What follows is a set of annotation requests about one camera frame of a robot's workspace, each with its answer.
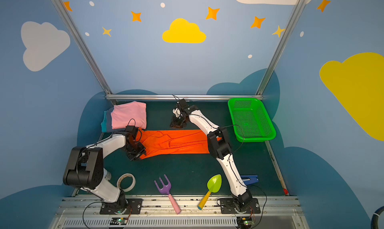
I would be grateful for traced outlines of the orange t shirt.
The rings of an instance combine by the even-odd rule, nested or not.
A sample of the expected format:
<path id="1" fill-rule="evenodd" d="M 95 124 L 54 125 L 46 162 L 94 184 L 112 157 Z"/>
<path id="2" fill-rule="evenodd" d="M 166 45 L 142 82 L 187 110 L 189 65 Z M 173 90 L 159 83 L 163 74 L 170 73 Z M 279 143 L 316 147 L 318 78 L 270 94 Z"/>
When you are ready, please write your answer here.
<path id="1" fill-rule="evenodd" d="M 201 130 L 142 130 L 137 140 L 146 148 L 141 160 L 158 155 L 210 153 L 207 135 Z"/>

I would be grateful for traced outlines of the green plastic basket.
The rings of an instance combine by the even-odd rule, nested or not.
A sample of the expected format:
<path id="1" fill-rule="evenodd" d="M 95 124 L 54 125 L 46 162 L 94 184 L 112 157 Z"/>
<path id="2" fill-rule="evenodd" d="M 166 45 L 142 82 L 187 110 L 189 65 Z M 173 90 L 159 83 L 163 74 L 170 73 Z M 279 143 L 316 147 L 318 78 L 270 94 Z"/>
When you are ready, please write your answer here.
<path id="1" fill-rule="evenodd" d="M 276 130 L 261 100 L 232 98 L 228 107 L 239 142 L 265 142 L 276 137 Z"/>

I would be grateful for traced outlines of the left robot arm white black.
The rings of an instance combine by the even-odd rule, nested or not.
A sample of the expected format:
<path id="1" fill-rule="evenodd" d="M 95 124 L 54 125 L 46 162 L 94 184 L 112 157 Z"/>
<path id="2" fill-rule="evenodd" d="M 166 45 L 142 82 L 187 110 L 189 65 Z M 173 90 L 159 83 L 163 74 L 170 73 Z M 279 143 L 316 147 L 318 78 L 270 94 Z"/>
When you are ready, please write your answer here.
<path id="1" fill-rule="evenodd" d="M 133 161 L 146 154 L 140 142 L 143 132 L 135 126 L 127 126 L 124 131 L 112 133 L 97 143 L 74 147 L 71 150 L 63 176 L 63 183 L 89 192 L 105 204 L 124 205 L 124 191 L 111 184 L 104 177 L 104 158 L 122 150 Z"/>

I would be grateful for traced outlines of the grey folded t shirt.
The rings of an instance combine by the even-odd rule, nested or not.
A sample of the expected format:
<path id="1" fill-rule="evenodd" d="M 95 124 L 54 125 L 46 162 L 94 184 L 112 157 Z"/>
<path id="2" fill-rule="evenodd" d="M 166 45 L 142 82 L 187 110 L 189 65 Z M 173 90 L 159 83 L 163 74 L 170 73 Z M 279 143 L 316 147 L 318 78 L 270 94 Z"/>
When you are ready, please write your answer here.
<path id="1" fill-rule="evenodd" d="M 112 128 L 112 116 L 111 113 L 113 112 L 114 107 L 107 110 L 107 133 L 117 132 L 119 129 L 113 129 Z"/>

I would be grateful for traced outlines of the teal folded t shirt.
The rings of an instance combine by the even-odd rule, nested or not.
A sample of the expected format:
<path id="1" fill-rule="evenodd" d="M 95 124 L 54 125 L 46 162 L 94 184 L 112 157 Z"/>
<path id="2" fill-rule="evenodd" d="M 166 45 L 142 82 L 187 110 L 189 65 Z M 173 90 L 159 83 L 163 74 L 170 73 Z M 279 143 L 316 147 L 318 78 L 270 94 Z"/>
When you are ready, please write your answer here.
<path id="1" fill-rule="evenodd" d="M 101 130 L 103 133 L 107 133 L 107 111 L 104 111 L 103 120 L 101 122 Z"/>

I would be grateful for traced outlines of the back horizontal aluminium bar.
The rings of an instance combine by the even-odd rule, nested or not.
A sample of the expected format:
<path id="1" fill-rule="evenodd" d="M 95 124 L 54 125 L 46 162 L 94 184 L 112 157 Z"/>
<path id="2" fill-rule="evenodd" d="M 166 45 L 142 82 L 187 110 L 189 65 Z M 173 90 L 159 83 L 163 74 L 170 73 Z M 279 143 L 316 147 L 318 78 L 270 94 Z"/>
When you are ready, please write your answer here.
<path id="1" fill-rule="evenodd" d="M 255 98 L 262 100 L 262 95 L 157 95 L 157 94 L 107 94 L 107 100 L 146 100 L 146 101 L 172 101 L 177 99 L 186 99 L 187 101 L 224 101 L 232 98 Z"/>

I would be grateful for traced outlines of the left circuit board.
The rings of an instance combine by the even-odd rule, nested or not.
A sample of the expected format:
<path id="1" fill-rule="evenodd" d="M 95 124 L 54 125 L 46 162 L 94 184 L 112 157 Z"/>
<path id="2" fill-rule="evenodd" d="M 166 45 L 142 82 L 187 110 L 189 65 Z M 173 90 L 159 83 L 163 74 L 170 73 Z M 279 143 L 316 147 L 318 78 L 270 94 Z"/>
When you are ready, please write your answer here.
<path id="1" fill-rule="evenodd" d="M 121 226 L 124 227 L 127 225 L 129 219 L 128 218 L 112 218 L 110 220 L 110 226 Z"/>

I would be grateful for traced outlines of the circuit board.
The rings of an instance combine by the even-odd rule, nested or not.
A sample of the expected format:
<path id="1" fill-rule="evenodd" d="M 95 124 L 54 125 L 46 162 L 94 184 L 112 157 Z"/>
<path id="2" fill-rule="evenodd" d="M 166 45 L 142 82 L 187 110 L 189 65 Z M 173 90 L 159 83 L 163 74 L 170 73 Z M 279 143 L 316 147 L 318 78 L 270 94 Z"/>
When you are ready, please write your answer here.
<path id="1" fill-rule="evenodd" d="M 237 229 L 250 229 L 254 222 L 250 218 L 237 217 Z"/>
<path id="2" fill-rule="evenodd" d="M 128 218 L 112 218 L 110 220 L 110 226 L 121 226 L 124 227 L 127 225 L 129 219 Z"/>

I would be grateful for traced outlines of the green toy shovel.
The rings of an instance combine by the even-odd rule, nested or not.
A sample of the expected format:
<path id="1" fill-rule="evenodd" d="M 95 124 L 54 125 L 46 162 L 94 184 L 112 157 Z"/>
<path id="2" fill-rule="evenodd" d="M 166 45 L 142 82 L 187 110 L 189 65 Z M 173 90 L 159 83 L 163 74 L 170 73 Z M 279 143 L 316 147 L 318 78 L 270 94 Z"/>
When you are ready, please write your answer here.
<path id="1" fill-rule="evenodd" d="M 209 199 L 209 197 L 212 193 L 217 193 L 220 190 L 221 185 L 222 185 L 222 175 L 221 174 L 214 175 L 213 177 L 211 177 L 209 179 L 209 181 L 207 182 L 208 192 L 206 193 L 206 195 L 203 197 L 203 199 L 198 204 L 199 210 L 202 210 L 204 208 L 207 200 Z"/>

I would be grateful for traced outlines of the blue stapler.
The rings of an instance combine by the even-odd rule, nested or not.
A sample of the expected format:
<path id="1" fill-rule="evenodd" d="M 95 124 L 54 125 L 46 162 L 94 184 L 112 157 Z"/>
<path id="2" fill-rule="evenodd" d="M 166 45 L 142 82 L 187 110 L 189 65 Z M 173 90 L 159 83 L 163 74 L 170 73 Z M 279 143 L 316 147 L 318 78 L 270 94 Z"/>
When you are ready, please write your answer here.
<path id="1" fill-rule="evenodd" d="M 246 186 L 255 184 L 259 181 L 258 175 L 241 175 L 241 179 Z"/>

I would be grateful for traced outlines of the right circuit board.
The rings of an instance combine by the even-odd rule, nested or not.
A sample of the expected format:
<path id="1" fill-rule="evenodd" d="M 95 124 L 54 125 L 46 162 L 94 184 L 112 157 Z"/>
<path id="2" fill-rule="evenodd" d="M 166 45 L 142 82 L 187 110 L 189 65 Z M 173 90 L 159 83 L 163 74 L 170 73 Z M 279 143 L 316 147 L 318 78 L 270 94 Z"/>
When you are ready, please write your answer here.
<path id="1" fill-rule="evenodd" d="M 250 218 L 237 217 L 237 229 L 250 229 L 254 222 Z"/>

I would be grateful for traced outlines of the aluminium rail base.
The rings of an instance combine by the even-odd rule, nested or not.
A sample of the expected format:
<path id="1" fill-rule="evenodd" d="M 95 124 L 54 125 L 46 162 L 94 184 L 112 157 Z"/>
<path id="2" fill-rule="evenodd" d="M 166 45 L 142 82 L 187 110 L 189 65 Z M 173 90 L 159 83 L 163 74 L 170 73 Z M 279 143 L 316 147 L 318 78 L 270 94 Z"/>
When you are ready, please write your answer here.
<path id="1" fill-rule="evenodd" d="M 176 196 L 177 214 L 166 196 L 129 196 L 124 215 L 102 215 L 102 205 L 91 196 L 63 198 L 51 229 L 307 229 L 296 197 L 255 197 L 246 213 L 229 209 L 229 197 L 211 196 L 202 210 L 202 196 Z"/>

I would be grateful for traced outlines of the left aluminium frame post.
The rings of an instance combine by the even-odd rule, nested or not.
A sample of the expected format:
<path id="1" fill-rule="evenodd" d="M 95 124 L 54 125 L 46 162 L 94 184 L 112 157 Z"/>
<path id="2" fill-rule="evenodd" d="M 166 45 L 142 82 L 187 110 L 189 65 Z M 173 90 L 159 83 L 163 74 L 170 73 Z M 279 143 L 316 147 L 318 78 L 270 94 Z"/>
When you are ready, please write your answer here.
<path id="1" fill-rule="evenodd" d="M 71 33 L 75 43 L 77 44 L 78 48 L 80 49 L 83 57 L 85 58 L 86 62 L 88 63 L 90 69 L 92 70 L 93 74 L 97 78 L 99 84 L 101 85 L 104 92 L 109 95 L 113 94 L 110 86 L 108 85 L 105 77 L 103 76 L 99 66 L 97 65 L 94 57 L 92 56 L 89 48 L 86 45 L 85 40 L 83 39 L 80 31 L 78 30 L 74 20 L 72 19 L 70 15 L 70 11 L 67 10 L 65 7 L 65 4 L 63 0 L 51 0 L 53 3 L 55 9 L 59 13 L 61 19 L 63 20 L 64 24 L 66 25 L 67 29 Z"/>

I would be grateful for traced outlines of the aluminium frame post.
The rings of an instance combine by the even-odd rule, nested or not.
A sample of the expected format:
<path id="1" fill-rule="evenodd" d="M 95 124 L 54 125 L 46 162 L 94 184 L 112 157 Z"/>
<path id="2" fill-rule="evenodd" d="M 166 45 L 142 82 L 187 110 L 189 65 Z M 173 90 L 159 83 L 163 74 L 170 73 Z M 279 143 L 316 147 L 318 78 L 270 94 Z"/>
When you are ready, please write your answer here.
<path id="1" fill-rule="evenodd" d="M 93 74 L 97 78 L 99 84 L 101 85 L 104 92 L 109 95 L 113 94 L 110 86 L 108 85 L 105 77 L 103 76 L 99 66 L 97 65 L 94 57 L 92 56 L 89 48 L 86 45 L 85 40 L 83 39 L 80 31 L 78 30 L 74 20 L 72 19 L 70 15 L 70 11 L 67 10 L 65 7 L 65 4 L 63 0 L 51 0 L 53 3 L 55 9 L 59 13 L 61 19 L 63 20 L 64 24 L 66 25 L 67 29 L 71 33 L 75 43 L 77 44 L 78 48 L 80 49 L 83 57 L 85 58 L 86 62 L 88 63 L 90 69 L 92 70 Z"/>
<path id="2" fill-rule="evenodd" d="M 260 85 L 257 89 L 257 92 L 255 94 L 256 97 L 258 98 L 262 98 L 263 97 L 263 93 L 279 63 L 279 60 L 281 58 L 281 56 L 283 55 L 283 52 L 288 44 L 288 41 L 300 19 L 300 16 L 306 6 L 306 1 L 307 0 L 297 0 L 294 8 L 293 8 L 293 11 L 288 19 L 288 22 L 286 24 L 286 29 L 284 30 L 283 32 L 283 35 L 280 37 L 280 40 L 279 40 L 279 43 L 277 45 L 277 48 L 273 54 L 273 57 L 270 61 L 270 64 L 260 82 Z"/>

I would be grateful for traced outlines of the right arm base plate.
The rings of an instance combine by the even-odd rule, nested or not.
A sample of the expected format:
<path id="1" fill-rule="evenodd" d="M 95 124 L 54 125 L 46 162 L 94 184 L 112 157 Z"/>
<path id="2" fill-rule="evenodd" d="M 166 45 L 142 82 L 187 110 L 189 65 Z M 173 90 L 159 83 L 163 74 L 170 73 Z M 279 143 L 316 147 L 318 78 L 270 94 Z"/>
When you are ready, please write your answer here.
<path id="1" fill-rule="evenodd" d="M 260 204 L 256 198 L 242 211 L 236 209 L 233 198 L 219 198 L 217 204 L 220 206 L 222 214 L 261 214 Z"/>

